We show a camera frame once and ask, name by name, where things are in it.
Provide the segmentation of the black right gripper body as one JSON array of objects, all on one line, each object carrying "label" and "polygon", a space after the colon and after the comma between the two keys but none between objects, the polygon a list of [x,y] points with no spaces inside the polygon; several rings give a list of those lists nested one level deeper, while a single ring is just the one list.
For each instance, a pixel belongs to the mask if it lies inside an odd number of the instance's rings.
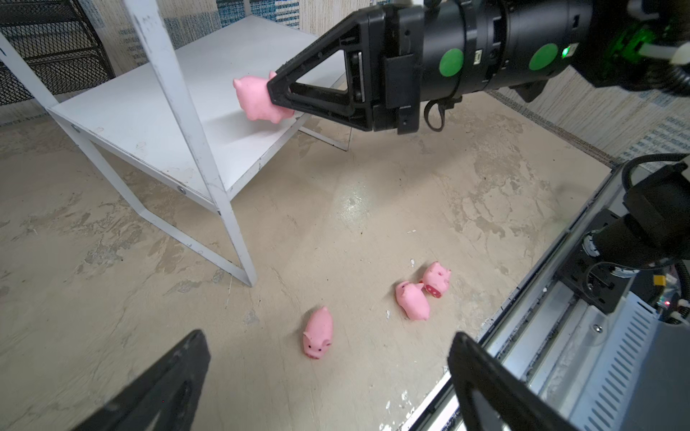
[{"label": "black right gripper body", "polygon": [[424,9],[381,5],[368,13],[367,99],[375,131],[411,134],[420,127]]}]

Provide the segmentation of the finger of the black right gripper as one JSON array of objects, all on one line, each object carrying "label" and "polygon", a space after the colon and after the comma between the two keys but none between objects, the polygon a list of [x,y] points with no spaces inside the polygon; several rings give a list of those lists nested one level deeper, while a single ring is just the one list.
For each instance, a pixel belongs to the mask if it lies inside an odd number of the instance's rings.
[{"label": "finger of the black right gripper", "polygon": [[271,101],[363,131],[375,129],[377,9],[349,14],[281,66]]}]

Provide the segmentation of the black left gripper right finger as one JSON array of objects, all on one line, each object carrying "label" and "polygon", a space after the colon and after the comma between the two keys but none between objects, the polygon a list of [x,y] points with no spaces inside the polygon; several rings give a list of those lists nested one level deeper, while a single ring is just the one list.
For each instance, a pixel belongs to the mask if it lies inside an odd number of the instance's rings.
[{"label": "black left gripper right finger", "polygon": [[458,332],[447,357],[468,430],[573,430],[472,337]]}]

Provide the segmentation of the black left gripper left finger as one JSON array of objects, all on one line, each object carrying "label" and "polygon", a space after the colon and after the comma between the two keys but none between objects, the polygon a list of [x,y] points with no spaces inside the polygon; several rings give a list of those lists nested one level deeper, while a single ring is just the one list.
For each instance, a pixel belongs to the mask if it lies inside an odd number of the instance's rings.
[{"label": "black left gripper left finger", "polygon": [[190,430],[210,366],[202,330],[193,330],[76,430]]}]

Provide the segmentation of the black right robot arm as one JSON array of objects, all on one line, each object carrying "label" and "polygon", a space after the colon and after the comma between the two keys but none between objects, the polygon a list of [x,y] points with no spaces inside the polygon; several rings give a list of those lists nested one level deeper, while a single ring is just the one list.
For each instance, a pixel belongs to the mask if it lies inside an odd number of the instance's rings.
[{"label": "black right robot arm", "polygon": [[469,93],[526,102],[575,68],[596,87],[689,94],[686,1],[427,1],[350,14],[284,64],[274,104],[411,134]]}]

